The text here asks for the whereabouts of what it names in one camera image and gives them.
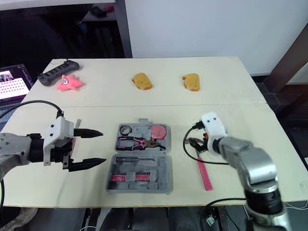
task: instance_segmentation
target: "tool kit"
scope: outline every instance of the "tool kit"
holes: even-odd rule
[[[119,126],[115,154],[110,163],[106,190],[109,193],[169,193],[171,132],[166,124]]]

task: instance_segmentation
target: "plush toy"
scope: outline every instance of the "plush toy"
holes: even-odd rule
[[[76,79],[75,75],[65,76],[62,75],[61,82],[57,85],[57,90],[67,90],[67,89],[76,89],[80,87],[83,82]]]

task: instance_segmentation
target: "pliers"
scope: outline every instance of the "pliers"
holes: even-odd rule
[[[124,147],[124,146],[117,146],[117,150],[121,151],[134,151],[134,150],[144,150],[145,148],[155,148],[155,147],[160,147],[163,149],[166,149],[164,146],[160,145],[159,142],[156,141],[147,141],[145,138],[138,138],[138,137],[133,137],[133,136],[126,136],[126,137],[119,137],[118,138],[120,141],[135,141],[138,142],[138,145],[132,146],[132,147]]]

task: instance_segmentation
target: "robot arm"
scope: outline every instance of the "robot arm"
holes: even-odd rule
[[[291,226],[278,190],[277,169],[270,156],[249,141],[229,137],[215,113],[202,116],[207,148],[237,169],[246,195],[252,230],[287,230]]]
[[[62,162],[63,169],[79,171],[89,169],[106,159],[90,158],[74,163],[71,158],[73,138],[92,138],[103,134],[91,129],[74,129],[74,124],[58,116],[46,129],[45,139],[38,133],[17,136],[0,133],[0,180],[16,166],[28,165],[30,162]]]

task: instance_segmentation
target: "black cord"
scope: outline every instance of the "black cord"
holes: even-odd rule
[[[202,208],[201,211],[200,211],[200,214],[202,216],[204,211],[208,210],[213,204],[216,204],[216,203],[221,202],[221,201],[245,201],[245,200],[246,200],[246,198],[241,198],[241,197],[231,197],[231,198],[224,198],[224,199],[215,200],[215,201],[208,203],[204,208]]]
[[[183,139],[183,149],[184,149],[184,152],[187,154],[187,156],[189,156],[191,159],[193,159],[193,160],[195,160],[195,161],[199,161],[199,162],[202,162],[202,163],[215,164],[215,165],[228,165],[228,163],[210,162],[210,161],[198,160],[197,158],[191,156],[191,155],[187,152],[186,147],[185,147],[185,141],[186,141],[186,139],[187,139],[189,133],[190,133],[192,130],[194,130],[194,129],[195,129],[194,127],[192,127],[191,129],[189,129],[189,130],[187,131],[187,133],[185,134],[184,139]]]
[[[1,214],[2,214],[3,203],[4,203],[4,181],[3,181],[3,179],[2,179],[2,180],[1,180],[0,216],[1,216]]]
[[[1,119],[2,117],[4,117],[6,114],[8,114],[10,111],[15,110],[17,107],[21,107],[21,106],[24,106],[24,105],[30,104],[30,103],[46,103],[46,104],[49,104],[49,105],[53,106],[54,108],[56,108],[56,109],[58,110],[58,112],[57,112],[57,118],[58,118],[59,116],[63,116],[63,113],[62,113],[61,108],[58,107],[57,105],[55,105],[54,103],[51,103],[51,102],[45,101],[45,100],[31,100],[31,101],[27,101],[27,102],[24,102],[24,103],[20,103],[19,105],[15,106],[15,107],[12,107],[11,109],[9,109],[9,110],[7,110],[6,112],[2,113],[2,114],[0,115],[0,119]]]
[[[228,213],[228,211],[227,211],[226,208],[225,208],[225,211],[226,211],[227,217],[229,217],[230,221],[232,221],[232,223],[235,225],[236,229],[237,229],[238,231],[240,231],[240,228],[237,226],[237,224],[234,222],[234,220],[232,220],[231,217],[229,216],[229,213]]]

